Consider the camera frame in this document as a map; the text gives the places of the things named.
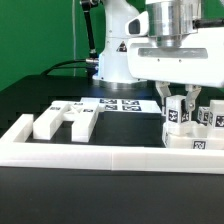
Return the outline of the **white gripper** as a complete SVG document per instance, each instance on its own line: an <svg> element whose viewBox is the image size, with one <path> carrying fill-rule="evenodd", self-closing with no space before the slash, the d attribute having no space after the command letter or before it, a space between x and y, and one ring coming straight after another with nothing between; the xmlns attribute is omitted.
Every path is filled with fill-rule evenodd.
<svg viewBox="0 0 224 224"><path fill-rule="evenodd" d="M156 81L163 115L166 98L171 96L169 82L188 84L187 112L195 110L200 86L224 87L224 31L197 31L187 35L179 48L158 48L154 38L133 38L128 41L127 50L131 75Z"/></svg>

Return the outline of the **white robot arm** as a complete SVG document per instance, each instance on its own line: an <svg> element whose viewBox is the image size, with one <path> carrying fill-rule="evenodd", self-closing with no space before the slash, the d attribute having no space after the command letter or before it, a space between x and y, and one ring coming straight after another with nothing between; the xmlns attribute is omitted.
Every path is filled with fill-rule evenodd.
<svg viewBox="0 0 224 224"><path fill-rule="evenodd" d="M153 81L162 99L171 83L195 109L203 86L224 87L224 18L203 19L201 0L145 0L140 13L126 0L102 0L105 48L93 80L112 89Z"/></svg>

